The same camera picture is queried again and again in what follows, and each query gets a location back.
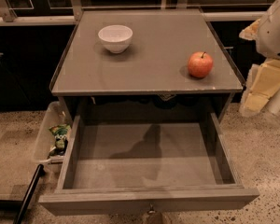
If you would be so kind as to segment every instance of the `open drawer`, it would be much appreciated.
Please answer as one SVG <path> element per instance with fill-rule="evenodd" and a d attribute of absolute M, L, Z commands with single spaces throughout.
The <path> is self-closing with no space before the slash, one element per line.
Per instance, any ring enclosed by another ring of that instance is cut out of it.
<path fill-rule="evenodd" d="M 160 109 L 80 103 L 54 193 L 54 215 L 239 209 L 259 196 L 236 174 L 208 102 Z"/>

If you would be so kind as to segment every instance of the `concrete floor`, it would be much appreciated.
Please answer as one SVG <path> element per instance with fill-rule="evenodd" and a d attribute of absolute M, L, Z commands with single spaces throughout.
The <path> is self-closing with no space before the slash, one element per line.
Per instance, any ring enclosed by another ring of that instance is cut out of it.
<path fill-rule="evenodd" d="M 166 214 L 172 223 L 280 223 L 280 113 L 268 112 L 243 118 L 239 104 L 231 104 L 222 130 L 235 168 L 247 188 L 257 187 L 260 196 L 241 210 Z M 0 113 L 0 198 L 22 197 L 34 174 L 31 157 L 44 111 Z M 53 192 L 58 176 L 47 173 L 40 179 L 35 199 Z M 101 223 L 143 222 L 143 216 L 100 215 L 55 217 L 34 202 L 22 223 Z M 12 223 L 0 213 L 0 223 Z"/>

